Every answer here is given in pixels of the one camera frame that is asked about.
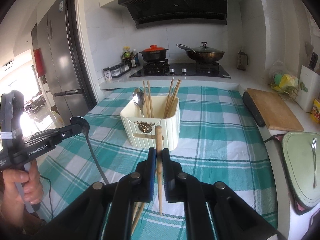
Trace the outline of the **person's left hand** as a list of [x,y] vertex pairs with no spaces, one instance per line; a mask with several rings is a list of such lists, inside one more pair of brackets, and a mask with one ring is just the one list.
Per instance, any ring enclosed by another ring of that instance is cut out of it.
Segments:
[[43,198],[43,186],[37,161],[31,162],[28,172],[15,169],[3,171],[4,194],[1,212],[6,222],[23,227],[24,203],[39,204]]

